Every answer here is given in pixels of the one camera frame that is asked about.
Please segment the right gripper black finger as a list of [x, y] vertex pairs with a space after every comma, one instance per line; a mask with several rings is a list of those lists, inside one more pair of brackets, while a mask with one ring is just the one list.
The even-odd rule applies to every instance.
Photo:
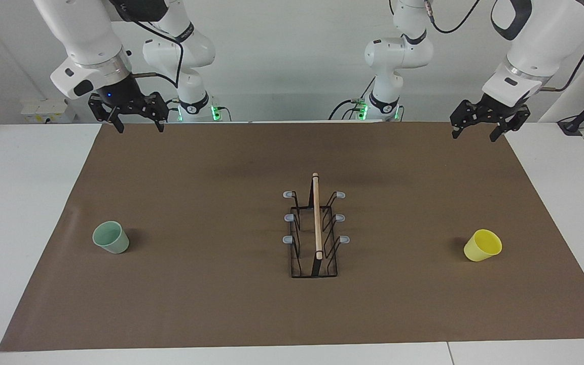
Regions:
[[141, 115], [155, 123], [158, 132], [164, 132], [168, 120], [169, 106], [159, 92], [153, 92], [143, 97]]
[[116, 131], [120, 134], [124, 132], [125, 126], [120, 120], [120, 108], [112, 107], [111, 110], [107, 111], [104, 106], [104, 102], [100, 95], [90, 95], [88, 99], [88, 106], [93, 113], [95, 119], [98, 122], [107, 123], [115, 127]]

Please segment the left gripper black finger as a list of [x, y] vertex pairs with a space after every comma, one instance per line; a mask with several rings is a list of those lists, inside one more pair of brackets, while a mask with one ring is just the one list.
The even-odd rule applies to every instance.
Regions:
[[468, 100], [463, 100], [452, 111], [450, 115], [450, 123], [452, 125], [452, 137], [458, 139], [464, 129], [470, 126], [477, 125], [482, 122], [478, 116], [479, 106], [476, 103]]
[[496, 142], [501, 135], [510, 131], [519, 131], [522, 125], [527, 121], [531, 115], [528, 106], [522, 105], [515, 110], [515, 113], [510, 116], [500, 114], [496, 121], [496, 127], [490, 134], [490, 141]]

